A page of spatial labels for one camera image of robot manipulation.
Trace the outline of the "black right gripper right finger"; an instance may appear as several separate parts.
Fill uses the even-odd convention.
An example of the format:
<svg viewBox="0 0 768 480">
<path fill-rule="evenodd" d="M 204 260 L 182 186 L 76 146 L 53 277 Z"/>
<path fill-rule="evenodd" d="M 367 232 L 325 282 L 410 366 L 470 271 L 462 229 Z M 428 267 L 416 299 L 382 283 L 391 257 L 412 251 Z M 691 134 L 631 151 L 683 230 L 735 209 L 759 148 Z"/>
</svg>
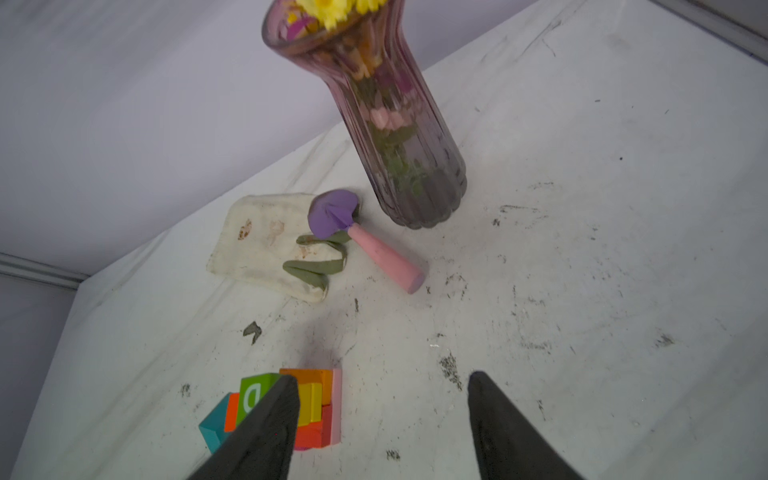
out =
<svg viewBox="0 0 768 480">
<path fill-rule="evenodd" d="M 581 477 L 483 371 L 470 375 L 468 407 L 482 479 Z"/>
</svg>

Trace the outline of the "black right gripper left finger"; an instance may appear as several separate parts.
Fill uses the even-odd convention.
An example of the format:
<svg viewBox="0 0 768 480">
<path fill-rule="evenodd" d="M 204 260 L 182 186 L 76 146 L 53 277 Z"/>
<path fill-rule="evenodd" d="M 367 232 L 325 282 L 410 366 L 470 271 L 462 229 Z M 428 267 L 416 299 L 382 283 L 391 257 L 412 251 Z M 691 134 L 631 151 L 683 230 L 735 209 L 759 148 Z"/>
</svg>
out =
<svg viewBox="0 0 768 480">
<path fill-rule="evenodd" d="M 298 383 L 283 376 L 192 479 L 286 479 L 298 428 Z"/>
</svg>

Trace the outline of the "teal wood block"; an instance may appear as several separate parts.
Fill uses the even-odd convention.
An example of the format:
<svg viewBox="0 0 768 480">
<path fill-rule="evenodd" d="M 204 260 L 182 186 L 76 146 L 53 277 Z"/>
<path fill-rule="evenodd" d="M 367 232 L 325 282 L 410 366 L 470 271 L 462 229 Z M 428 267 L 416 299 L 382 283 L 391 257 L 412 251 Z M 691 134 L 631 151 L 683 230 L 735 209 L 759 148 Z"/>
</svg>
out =
<svg viewBox="0 0 768 480">
<path fill-rule="evenodd" d="M 211 454 L 214 454 L 230 436 L 225 431 L 231 393 L 227 393 L 202 420 L 198 428 Z"/>
</svg>

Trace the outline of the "green wood block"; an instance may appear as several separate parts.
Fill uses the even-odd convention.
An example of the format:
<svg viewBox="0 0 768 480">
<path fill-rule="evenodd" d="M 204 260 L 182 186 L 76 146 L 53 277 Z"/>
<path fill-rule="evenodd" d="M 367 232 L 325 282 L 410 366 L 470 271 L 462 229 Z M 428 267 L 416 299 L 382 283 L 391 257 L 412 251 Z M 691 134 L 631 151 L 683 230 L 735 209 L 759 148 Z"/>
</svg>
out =
<svg viewBox="0 0 768 480">
<path fill-rule="evenodd" d="M 245 419 L 280 377 L 279 373 L 265 373 L 241 379 L 235 426 Z"/>
</svg>

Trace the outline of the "yellow red striped block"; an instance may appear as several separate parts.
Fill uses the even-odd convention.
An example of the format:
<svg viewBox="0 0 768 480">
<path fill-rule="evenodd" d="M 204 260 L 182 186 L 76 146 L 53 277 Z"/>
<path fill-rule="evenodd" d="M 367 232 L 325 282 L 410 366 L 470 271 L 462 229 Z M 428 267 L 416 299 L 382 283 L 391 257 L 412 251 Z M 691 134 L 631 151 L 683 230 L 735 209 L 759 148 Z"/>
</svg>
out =
<svg viewBox="0 0 768 480">
<path fill-rule="evenodd" d="M 298 385 L 300 409 L 298 426 L 305 427 L 322 421 L 323 386 L 321 383 L 301 383 Z"/>
</svg>

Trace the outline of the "red orange block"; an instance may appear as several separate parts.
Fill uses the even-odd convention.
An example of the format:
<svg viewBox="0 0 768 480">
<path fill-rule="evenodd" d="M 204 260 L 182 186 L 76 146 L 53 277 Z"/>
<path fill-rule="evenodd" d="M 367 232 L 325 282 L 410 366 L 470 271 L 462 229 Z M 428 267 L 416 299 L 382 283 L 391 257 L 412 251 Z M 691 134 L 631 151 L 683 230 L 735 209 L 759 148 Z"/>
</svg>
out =
<svg viewBox="0 0 768 480">
<path fill-rule="evenodd" d="M 237 426 L 237 418 L 238 418 L 238 411 L 239 411 L 239 397 L 240 397 L 240 394 L 238 392 L 232 392 L 228 396 L 225 423 L 224 423 L 224 431 L 226 433 L 233 432 Z"/>
</svg>

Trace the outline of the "red wood block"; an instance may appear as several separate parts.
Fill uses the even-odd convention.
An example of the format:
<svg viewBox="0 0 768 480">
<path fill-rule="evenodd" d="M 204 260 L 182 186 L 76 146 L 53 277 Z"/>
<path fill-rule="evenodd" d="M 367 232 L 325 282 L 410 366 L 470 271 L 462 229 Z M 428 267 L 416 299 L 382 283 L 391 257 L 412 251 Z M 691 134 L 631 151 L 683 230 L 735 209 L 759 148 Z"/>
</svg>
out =
<svg viewBox="0 0 768 480">
<path fill-rule="evenodd" d="M 296 431 L 295 451 L 321 449 L 329 446 L 332 440 L 333 406 L 326 405 L 321 410 L 321 420 L 300 426 Z"/>
</svg>

